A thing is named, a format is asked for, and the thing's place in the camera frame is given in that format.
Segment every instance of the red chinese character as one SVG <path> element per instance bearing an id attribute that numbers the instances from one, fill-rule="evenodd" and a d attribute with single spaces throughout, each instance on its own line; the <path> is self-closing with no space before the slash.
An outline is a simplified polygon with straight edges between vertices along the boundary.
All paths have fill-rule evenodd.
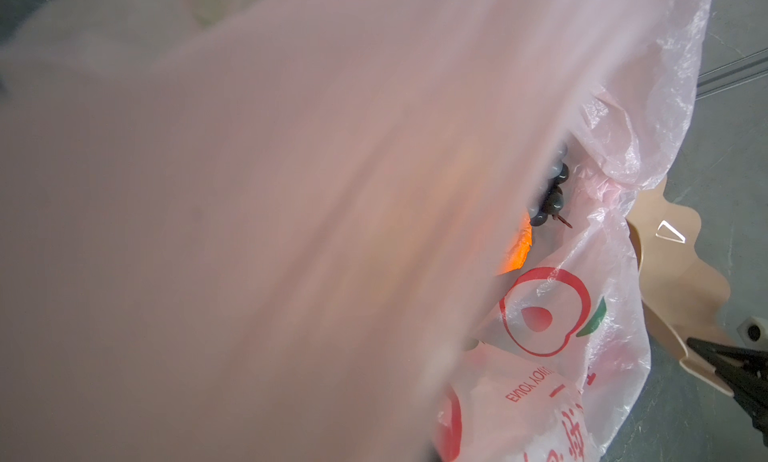
<path id="1" fill-rule="evenodd" d="M 568 438 L 568 444 L 571 446 L 568 448 L 568 453 L 574 458 L 574 460 L 584 460 L 584 438 L 581 437 L 581 427 L 579 426 L 578 422 L 574 424 L 573 419 L 571 419 L 571 415 L 574 414 L 574 410 L 570 409 L 569 412 L 571 412 L 570 415 L 566 412 L 562 412 L 563 417 L 565 417 L 568 420 L 568 423 L 571 425 L 571 428 L 568 428 L 568 426 L 565 424 L 565 420 L 563 420 L 565 437 Z"/>

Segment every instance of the green object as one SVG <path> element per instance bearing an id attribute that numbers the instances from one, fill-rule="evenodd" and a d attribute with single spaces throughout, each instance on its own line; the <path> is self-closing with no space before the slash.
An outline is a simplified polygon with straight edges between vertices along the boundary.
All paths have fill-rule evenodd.
<path id="1" fill-rule="evenodd" d="M 608 308 L 605 306 L 605 297 L 603 297 L 600 299 L 598 310 L 594 311 L 592 318 L 589 319 L 586 324 L 584 324 L 584 327 L 582 327 L 578 333 L 576 333 L 576 337 L 584 337 L 585 335 L 590 335 L 594 331 L 598 330 L 600 323 L 603 322 L 603 317 L 605 317 L 607 310 Z"/>

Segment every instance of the beige scalloped plate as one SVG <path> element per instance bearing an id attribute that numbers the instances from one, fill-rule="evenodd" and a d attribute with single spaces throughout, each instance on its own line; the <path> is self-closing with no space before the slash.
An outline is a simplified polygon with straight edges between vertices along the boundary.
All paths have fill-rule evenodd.
<path id="1" fill-rule="evenodd" d="M 627 222 L 638 254 L 640 294 L 648 333 L 691 374 L 733 397 L 714 368 L 685 344 L 689 337 L 734 345 L 716 315 L 730 297 L 725 277 L 694 250 L 701 218 L 690 207 L 664 198 L 665 178 L 640 192 Z"/>

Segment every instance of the orange object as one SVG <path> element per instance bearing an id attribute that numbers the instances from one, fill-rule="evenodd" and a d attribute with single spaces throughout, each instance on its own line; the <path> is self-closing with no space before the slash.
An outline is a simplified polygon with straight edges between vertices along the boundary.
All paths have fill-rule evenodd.
<path id="1" fill-rule="evenodd" d="M 523 214 L 523 220 L 520 223 L 520 232 L 518 232 L 517 238 L 512 243 L 509 251 L 507 251 L 506 257 L 504 257 L 504 262 L 502 263 L 499 275 L 520 269 L 523 264 L 525 264 L 525 259 L 528 257 L 528 251 L 531 250 L 531 244 L 531 218 L 528 217 L 527 214 Z"/>

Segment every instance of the gray floor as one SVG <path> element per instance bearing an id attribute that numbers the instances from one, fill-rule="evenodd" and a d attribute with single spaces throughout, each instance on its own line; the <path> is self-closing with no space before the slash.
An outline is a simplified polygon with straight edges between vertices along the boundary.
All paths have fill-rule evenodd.
<path id="1" fill-rule="evenodd" d="M 702 72 L 768 48 L 768 0 L 713 0 Z M 723 273 L 719 314 L 732 339 L 748 315 L 768 318 L 768 77 L 696 103 L 669 172 L 668 200 L 702 218 L 699 256 Z M 752 462 L 768 448 L 736 402 L 684 372 L 652 342 L 650 377 L 603 462 Z"/>

